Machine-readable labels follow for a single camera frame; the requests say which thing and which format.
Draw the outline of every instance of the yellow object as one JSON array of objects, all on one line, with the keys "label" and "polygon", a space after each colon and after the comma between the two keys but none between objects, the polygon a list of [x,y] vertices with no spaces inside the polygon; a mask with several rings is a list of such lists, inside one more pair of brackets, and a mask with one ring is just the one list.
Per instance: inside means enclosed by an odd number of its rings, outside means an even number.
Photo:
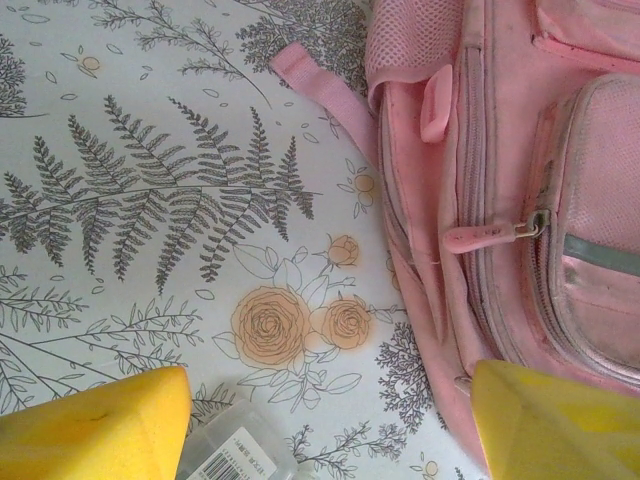
[{"label": "yellow object", "polygon": [[471,404],[493,480],[640,478],[640,399],[483,360]]},{"label": "yellow object", "polygon": [[0,417],[0,479],[174,480],[190,409],[166,367]]}]

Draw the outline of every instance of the pink zipper pull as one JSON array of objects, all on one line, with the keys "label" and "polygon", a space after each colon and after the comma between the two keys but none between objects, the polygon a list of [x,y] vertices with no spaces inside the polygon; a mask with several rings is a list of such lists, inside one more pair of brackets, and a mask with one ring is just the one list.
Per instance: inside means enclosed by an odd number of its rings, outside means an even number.
[{"label": "pink zipper pull", "polygon": [[481,248],[515,242],[518,238],[535,238],[548,225],[548,212],[533,212],[526,223],[499,223],[478,227],[456,227],[442,238],[442,244],[451,253],[468,253]]}]

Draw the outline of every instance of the floral wallpaper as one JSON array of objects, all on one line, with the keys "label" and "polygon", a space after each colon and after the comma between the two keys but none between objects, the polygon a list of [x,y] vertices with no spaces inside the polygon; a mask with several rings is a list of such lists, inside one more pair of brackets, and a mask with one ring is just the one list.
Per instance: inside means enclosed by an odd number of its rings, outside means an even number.
[{"label": "floral wallpaper", "polygon": [[268,66],[298,40],[364,93],[369,3],[0,3],[0,414],[182,365],[190,430],[246,398],[320,478],[485,479],[375,170]]}]

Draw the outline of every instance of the barcode label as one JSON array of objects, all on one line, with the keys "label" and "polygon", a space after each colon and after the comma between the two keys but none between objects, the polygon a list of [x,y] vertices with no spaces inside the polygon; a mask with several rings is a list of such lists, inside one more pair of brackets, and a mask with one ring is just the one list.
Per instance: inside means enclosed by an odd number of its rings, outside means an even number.
[{"label": "barcode label", "polygon": [[240,427],[187,480],[267,480],[276,470],[258,442]]},{"label": "barcode label", "polygon": [[202,470],[207,480],[240,480],[240,472],[227,460],[224,453],[215,456]]}]

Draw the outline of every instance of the backpack strap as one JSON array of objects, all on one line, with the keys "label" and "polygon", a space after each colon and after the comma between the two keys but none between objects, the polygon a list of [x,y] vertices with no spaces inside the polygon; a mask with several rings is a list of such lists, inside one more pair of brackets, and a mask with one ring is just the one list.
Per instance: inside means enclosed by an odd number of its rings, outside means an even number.
[{"label": "backpack strap", "polygon": [[337,75],[320,68],[299,43],[285,47],[271,68],[296,92],[326,108],[344,127],[358,149],[378,167],[377,120],[364,99]]}]

